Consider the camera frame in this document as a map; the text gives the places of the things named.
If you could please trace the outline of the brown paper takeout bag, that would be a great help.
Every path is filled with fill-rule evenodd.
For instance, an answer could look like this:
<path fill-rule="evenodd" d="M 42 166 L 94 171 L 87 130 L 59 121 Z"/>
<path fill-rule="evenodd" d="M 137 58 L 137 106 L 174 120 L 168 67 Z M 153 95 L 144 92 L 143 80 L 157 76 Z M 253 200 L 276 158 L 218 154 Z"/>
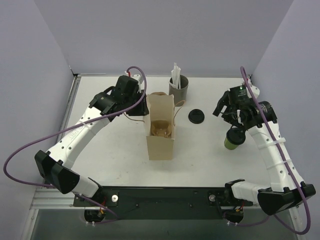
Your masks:
<path fill-rule="evenodd" d="M 153 92 L 146 96 L 149 114 L 143 119 L 148 158 L 151 161 L 172 160 L 174 155 L 176 116 L 186 101 L 175 103 L 174 95 Z"/>

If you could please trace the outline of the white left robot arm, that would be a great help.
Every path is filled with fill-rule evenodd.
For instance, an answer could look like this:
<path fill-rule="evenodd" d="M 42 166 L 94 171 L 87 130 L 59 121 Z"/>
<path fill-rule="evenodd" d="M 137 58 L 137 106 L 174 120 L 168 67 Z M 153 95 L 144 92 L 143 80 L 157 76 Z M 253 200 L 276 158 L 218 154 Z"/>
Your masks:
<path fill-rule="evenodd" d="M 146 116 L 149 113 L 143 94 L 141 76 L 121 75 L 116 85 L 96 94 L 78 120 L 77 127 L 47 151 L 38 151 L 35 162 L 40 175 L 62 194 L 83 195 L 92 206 L 101 203 L 101 186 L 94 180 L 80 176 L 72 167 L 88 143 L 113 119 L 126 113 Z"/>

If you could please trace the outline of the black plastic cup lid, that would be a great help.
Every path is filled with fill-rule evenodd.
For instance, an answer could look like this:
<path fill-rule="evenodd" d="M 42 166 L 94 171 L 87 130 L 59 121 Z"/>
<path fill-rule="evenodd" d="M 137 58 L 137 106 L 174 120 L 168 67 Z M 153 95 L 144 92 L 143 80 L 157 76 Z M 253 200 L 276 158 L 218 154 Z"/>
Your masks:
<path fill-rule="evenodd" d="M 226 139 L 229 143 L 239 146 L 242 145 L 246 140 L 245 132 L 237 127 L 230 128 L 226 133 Z"/>

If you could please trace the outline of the green paper coffee cup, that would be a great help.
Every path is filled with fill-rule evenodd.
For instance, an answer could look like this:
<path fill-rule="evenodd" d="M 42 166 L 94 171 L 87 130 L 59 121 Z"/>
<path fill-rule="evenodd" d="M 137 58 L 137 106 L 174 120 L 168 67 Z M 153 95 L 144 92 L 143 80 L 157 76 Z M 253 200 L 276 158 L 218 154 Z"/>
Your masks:
<path fill-rule="evenodd" d="M 227 150 L 235 150 L 238 146 L 242 145 L 242 139 L 233 139 L 229 137 L 225 137 L 223 145 Z"/>

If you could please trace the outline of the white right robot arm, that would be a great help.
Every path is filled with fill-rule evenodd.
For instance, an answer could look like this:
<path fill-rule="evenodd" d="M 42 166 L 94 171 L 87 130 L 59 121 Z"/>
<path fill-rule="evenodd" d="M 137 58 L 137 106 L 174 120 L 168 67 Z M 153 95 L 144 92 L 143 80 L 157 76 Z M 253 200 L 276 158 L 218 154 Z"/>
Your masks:
<path fill-rule="evenodd" d="M 231 124 L 226 132 L 224 147 L 234 150 L 246 140 L 249 133 L 264 161 L 270 185 L 262 186 L 244 179 L 225 184 L 230 202 L 246 200 L 257 203 L 269 216 L 296 207 L 316 194 L 312 184 L 305 183 L 296 170 L 285 138 L 280 134 L 277 116 L 267 101 L 255 103 L 244 85 L 225 91 L 213 112 Z"/>

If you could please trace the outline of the single brown pulp carrier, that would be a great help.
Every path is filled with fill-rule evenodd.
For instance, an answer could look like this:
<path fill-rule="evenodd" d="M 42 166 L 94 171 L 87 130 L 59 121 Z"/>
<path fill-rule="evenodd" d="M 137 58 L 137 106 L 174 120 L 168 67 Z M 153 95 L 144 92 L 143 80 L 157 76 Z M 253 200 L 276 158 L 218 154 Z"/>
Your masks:
<path fill-rule="evenodd" d="M 150 134 L 156 137 L 170 138 L 172 134 L 172 125 L 166 120 L 155 120 L 151 122 Z"/>

